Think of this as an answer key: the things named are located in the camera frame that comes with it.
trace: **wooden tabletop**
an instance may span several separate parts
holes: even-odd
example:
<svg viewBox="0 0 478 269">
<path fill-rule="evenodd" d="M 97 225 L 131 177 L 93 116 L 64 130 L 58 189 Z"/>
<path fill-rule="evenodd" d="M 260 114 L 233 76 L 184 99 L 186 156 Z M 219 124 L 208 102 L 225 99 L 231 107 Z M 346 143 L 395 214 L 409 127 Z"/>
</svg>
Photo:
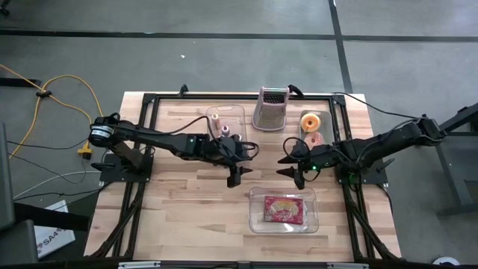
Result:
<svg viewBox="0 0 478 269">
<path fill-rule="evenodd" d="M 122 119 L 138 122 L 144 92 L 126 92 L 119 113 Z M 364 100 L 364 95 L 355 94 Z M 346 96 L 352 136 L 373 136 L 366 105 Z M 317 195 L 319 229 L 312 234 L 263 235 L 249 228 L 249 190 L 253 187 L 295 188 L 292 179 L 276 170 L 290 165 L 277 164 L 284 156 L 282 142 L 297 136 L 302 110 L 328 111 L 323 101 L 290 101 L 287 125 L 280 132 L 260 132 L 251 124 L 255 101 L 247 100 L 171 100 L 161 101 L 157 130 L 178 129 L 205 115 L 208 108 L 221 104 L 242 105 L 246 112 L 247 140 L 259 144 L 260 154 L 250 162 L 254 171 L 242 176 L 235 188 L 226 187 L 229 171 L 198 161 L 183 161 L 170 152 L 157 149 L 150 183 L 141 211 L 135 259 L 346 262 L 352 261 L 352 249 L 345 214 L 344 195 L 336 183 L 333 168 L 322 170 L 306 186 Z M 183 132 L 206 133 L 206 124 L 198 122 Z M 118 222 L 124 183 L 113 183 L 98 198 L 85 255 L 98 249 Z M 391 209 L 383 190 L 364 186 L 364 198 L 370 225 L 395 255 L 400 256 Z M 123 249 L 126 248 L 126 227 Z M 365 253 L 361 229 L 358 237 Z"/>
</svg>

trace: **clear plastic container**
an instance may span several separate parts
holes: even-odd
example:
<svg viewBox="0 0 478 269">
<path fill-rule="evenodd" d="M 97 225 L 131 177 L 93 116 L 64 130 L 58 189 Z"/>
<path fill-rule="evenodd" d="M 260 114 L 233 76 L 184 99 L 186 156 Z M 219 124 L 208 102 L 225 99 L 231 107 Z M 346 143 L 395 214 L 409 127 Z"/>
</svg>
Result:
<svg viewBox="0 0 478 269">
<path fill-rule="evenodd" d="M 266 221 L 266 197 L 301 199 L 302 224 Z M 317 198 L 312 188 L 260 188 L 249 191 L 249 227 L 255 233 L 313 233 L 319 229 Z"/>
<path fill-rule="evenodd" d="M 304 117 L 306 114 L 313 113 L 316 114 L 320 119 L 320 128 L 318 132 L 323 136 L 325 144 L 332 144 L 334 142 L 334 132 L 332 130 L 332 115 L 328 111 L 316 111 L 316 110 L 304 110 L 300 114 L 300 118 Z M 306 132 L 300 127 L 299 122 L 299 137 L 305 139 L 307 135 Z"/>
<path fill-rule="evenodd" d="M 219 116 L 220 127 L 217 128 L 214 125 L 213 120 L 211 119 L 214 114 Z M 215 137 L 221 135 L 221 128 L 224 126 L 229 127 L 229 136 L 240 135 L 242 141 L 247 141 L 246 133 L 246 116 L 244 108 L 240 105 L 218 105 L 208 108 L 206 111 L 206 116 L 209 117 L 211 121 L 211 128 L 214 132 Z"/>
</svg>

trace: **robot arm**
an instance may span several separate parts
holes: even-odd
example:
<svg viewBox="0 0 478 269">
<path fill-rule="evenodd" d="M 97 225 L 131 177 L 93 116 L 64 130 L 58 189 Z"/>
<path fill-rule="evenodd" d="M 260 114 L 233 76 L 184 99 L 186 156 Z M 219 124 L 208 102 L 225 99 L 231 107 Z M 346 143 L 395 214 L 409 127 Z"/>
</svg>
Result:
<svg viewBox="0 0 478 269">
<path fill-rule="evenodd" d="M 154 146 L 169 150 L 174 156 L 185 161 L 204 161 L 214 165 L 229 168 L 231 173 L 227 178 L 227 185 L 233 188 L 240 184 L 240 175 L 251 170 L 238 167 L 240 161 L 250 161 L 258 153 L 256 144 L 240 141 L 238 135 L 231 137 L 213 138 L 209 134 L 175 134 L 176 132 L 157 132 L 135 124 L 120 120 L 119 114 L 112 114 L 109 117 L 98 117 L 91 125 L 91 132 L 88 140 L 94 146 L 104 147 L 111 150 L 121 159 L 122 167 L 127 170 L 141 173 L 150 170 L 152 156 L 144 155 L 137 149 L 131 149 L 125 141 L 144 143 L 147 146 Z M 254 146 L 257 152 L 249 157 L 247 151 L 251 150 L 246 145 Z M 96 164 L 94 167 L 103 169 L 114 169 L 112 164 Z"/>
<path fill-rule="evenodd" d="M 446 136 L 435 120 L 421 117 L 408 120 L 402 127 L 396 126 L 389 132 L 368 139 L 352 139 L 335 142 L 332 145 L 315 146 L 308 150 L 298 140 L 291 154 L 279 160 L 280 164 L 297 164 L 278 170 L 277 173 L 290 176 L 299 189 L 305 187 L 303 172 L 341 165 L 348 173 L 360 173 L 390 154 L 410 146 L 435 146 Z"/>
</svg>

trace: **floor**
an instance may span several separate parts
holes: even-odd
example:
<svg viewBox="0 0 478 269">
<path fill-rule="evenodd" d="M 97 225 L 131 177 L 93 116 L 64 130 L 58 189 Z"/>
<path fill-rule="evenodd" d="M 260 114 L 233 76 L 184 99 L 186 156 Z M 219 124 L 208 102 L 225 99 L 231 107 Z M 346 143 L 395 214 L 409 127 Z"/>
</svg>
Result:
<svg viewBox="0 0 478 269">
<path fill-rule="evenodd" d="M 106 114 L 118 111 L 124 91 L 179 90 L 182 84 L 193 91 L 257 91 L 262 85 L 287 84 L 305 92 L 346 90 L 364 93 L 368 102 L 387 111 L 426 113 L 439 123 L 478 100 L 474 0 L 14 0 L 9 9 L 10 17 L 0 16 L 0 28 L 137 32 L 148 37 L 0 36 L 0 64 L 43 81 L 62 74 L 81 76 L 95 89 Z M 338 38 L 340 31 L 343 38 Z M 148 33 L 212 35 L 157 38 L 161 34 Z M 213 35 L 227 33 L 246 35 Z M 368 41 L 352 41 L 358 35 Z M 377 42 L 377 36 L 396 41 Z M 10 76 L 1 70 L 0 75 Z M 58 81 L 50 90 L 97 115 L 80 83 Z M 10 140 L 20 141 L 29 128 L 33 92 L 0 88 L 0 121 L 6 123 Z M 376 111 L 370 117 L 375 133 L 400 121 Z M 45 100 L 28 143 L 69 146 L 87 133 L 86 118 Z M 101 154 L 97 149 L 93 159 Z M 75 148 L 23 148 L 19 156 L 58 173 L 83 170 Z M 411 148 L 393 157 L 387 173 L 403 257 L 430 262 L 452 256 L 478 263 L 478 214 L 435 215 L 453 204 L 436 151 Z M 54 176 L 18 159 L 10 165 L 15 194 Z M 82 177 L 69 179 L 78 182 Z M 88 174 L 81 184 L 57 179 L 30 194 L 88 191 L 97 184 L 98 176 Z M 24 201 L 46 206 L 59 199 L 46 195 Z"/>
</svg>

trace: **metal grater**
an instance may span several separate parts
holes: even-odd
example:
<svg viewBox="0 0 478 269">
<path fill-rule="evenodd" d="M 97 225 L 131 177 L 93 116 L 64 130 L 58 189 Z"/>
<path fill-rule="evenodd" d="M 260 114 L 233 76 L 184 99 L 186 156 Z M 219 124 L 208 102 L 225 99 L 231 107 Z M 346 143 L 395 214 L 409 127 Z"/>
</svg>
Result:
<svg viewBox="0 0 478 269">
<path fill-rule="evenodd" d="M 261 87 L 252 125 L 262 131 L 278 131 L 285 127 L 285 107 L 289 89 Z"/>
</svg>

